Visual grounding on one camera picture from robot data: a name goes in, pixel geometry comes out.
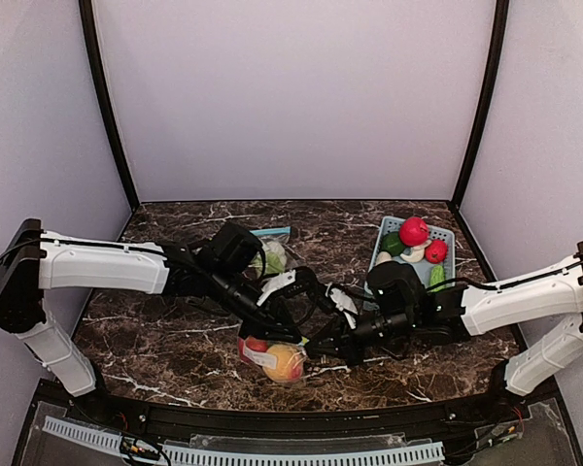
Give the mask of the red round fruit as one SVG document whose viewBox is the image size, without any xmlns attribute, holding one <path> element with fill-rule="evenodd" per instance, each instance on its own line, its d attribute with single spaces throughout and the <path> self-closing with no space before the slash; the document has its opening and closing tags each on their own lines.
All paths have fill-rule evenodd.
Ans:
<svg viewBox="0 0 583 466">
<path fill-rule="evenodd" d="M 253 336 L 249 336 L 246 339 L 238 339 L 238 353 L 239 357 L 243 362 L 250 363 L 252 359 L 249 354 L 253 352 L 267 352 L 268 344 L 266 341 L 256 339 Z"/>
</svg>

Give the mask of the clear zip bag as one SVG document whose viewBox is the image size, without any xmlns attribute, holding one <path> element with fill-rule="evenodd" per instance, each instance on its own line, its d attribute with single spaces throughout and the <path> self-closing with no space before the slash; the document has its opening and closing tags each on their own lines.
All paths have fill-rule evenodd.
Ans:
<svg viewBox="0 0 583 466">
<path fill-rule="evenodd" d="M 250 264 L 256 278 L 285 272 L 289 265 L 285 245 L 291 237 L 292 229 L 289 226 L 254 229 L 251 233 L 261 241 L 261 252 Z"/>
<path fill-rule="evenodd" d="M 264 341 L 253 336 L 239 337 L 237 346 L 240 360 L 259 369 L 274 383 L 298 383 L 304 376 L 307 356 L 302 346 Z"/>
</svg>

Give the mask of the orange fruit toy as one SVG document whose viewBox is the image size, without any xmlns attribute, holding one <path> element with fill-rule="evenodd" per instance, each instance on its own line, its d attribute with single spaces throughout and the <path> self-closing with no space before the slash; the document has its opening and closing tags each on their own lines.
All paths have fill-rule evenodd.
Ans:
<svg viewBox="0 0 583 466">
<path fill-rule="evenodd" d="M 303 349 L 274 344 L 265 353 L 264 374 L 275 383 L 296 383 L 304 373 L 306 354 Z"/>
</svg>

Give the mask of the white cauliflower toy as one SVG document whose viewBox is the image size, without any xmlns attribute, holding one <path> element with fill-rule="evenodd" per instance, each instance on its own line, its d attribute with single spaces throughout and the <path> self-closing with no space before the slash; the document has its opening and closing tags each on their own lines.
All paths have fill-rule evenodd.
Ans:
<svg viewBox="0 0 583 466">
<path fill-rule="evenodd" d="M 281 274 L 287 269 L 287 255 L 282 244 L 276 241 L 267 241 L 262 244 L 265 254 L 265 275 Z"/>
</svg>

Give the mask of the green bumpy cucumber toy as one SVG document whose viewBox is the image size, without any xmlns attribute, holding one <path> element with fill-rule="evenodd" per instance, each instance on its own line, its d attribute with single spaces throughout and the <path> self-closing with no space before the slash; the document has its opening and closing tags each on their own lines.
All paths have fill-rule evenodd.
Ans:
<svg viewBox="0 0 583 466">
<path fill-rule="evenodd" d="M 444 267 L 442 265 L 435 265 L 430 271 L 428 291 L 435 292 L 443 289 L 446 286 L 445 281 L 446 275 Z"/>
</svg>

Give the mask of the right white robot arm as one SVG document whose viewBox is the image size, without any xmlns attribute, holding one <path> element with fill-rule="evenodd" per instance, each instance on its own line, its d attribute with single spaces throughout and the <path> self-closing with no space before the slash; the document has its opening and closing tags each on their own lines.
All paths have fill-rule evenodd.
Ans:
<svg viewBox="0 0 583 466">
<path fill-rule="evenodd" d="M 360 316 L 347 309 L 340 289 L 327 288 L 339 315 L 310 338 L 308 355 L 331 355 L 355 366 L 367 348 L 394 339 L 449 345 L 523 321 L 563 316 L 537 343 L 493 369 L 491 390 L 506 397 L 530 394 L 583 355 L 583 241 L 562 261 L 507 281 L 451 279 L 425 287 L 412 266 L 389 261 L 373 267 L 366 282 L 377 309 Z"/>
</svg>

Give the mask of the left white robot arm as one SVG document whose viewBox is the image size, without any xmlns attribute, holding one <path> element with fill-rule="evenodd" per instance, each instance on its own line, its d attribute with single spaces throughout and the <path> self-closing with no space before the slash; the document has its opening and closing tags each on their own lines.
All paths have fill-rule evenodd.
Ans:
<svg viewBox="0 0 583 466">
<path fill-rule="evenodd" d="M 295 274 L 280 274 L 264 288 L 243 275 L 252 260 L 263 255 L 259 238 L 233 222 L 192 247 L 73 238 L 45 230 L 39 219 L 29 218 L 0 255 L 0 329 L 24 342 L 76 398 L 100 392 L 103 383 L 90 360 L 45 310 L 47 290 L 206 297 L 252 325 L 253 336 L 298 343 L 299 323 L 285 308 L 269 302 L 294 283 Z"/>
</svg>

